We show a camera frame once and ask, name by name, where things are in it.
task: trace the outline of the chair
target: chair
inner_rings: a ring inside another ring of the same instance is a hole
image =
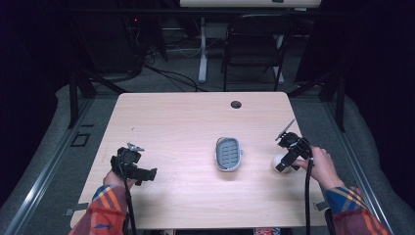
[[[287,16],[275,14],[242,15],[235,18],[227,27],[223,53],[223,91],[226,91],[228,66],[231,67],[278,67],[274,75],[277,90],[281,75],[287,39],[295,31],[296,25]],[[276,36],[282,35],[282,43],[277,46]]]

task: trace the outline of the colorful sleeve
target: colorful sleeve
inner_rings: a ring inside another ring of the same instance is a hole
[[[336,234],[391,234],[369,212],[357,190],[337,187],[326,191],[325,194],[333,213]]]
[[[126,208],[125,188],[103,185],[98,188],[86,214],[69,235],[122,234]]]

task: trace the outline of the wrist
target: wrist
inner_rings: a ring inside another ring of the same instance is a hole
[[[321,185],[325,190],[337,188],[337,187],[346,187],[345,184],[340,180],[340,178],[335,178],[329,182],[325,182]]]

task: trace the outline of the black cable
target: black cable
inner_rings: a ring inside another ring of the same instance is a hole
[[[159,70],[159,69],[156,69],[156,68],[148,66],[148,65],[144,65],[144,68],[147,68],[151,71],[159,73],[159,74],[165,76],[167,79],[170,79],[170,81],[175,80],[175,81],[181,82],[185,85],[188,85],[190,87],[193,87],[193,88],[195,88],[195,92],[197,92],[197,91],[208,92],[207,90],[200,88],[192,78],[190,78],[186,75],[183,75],[183,74],[180,74],[180,73],[177,73],[177,72],[174,72],[174,71]]]
[[[311,234],[311,222],[310,222],[310,177],[311,171],[313,167],[313,160],[312,152],[310,151],[310,158],[308,160],[308,167],[305,174],[305,234]]]

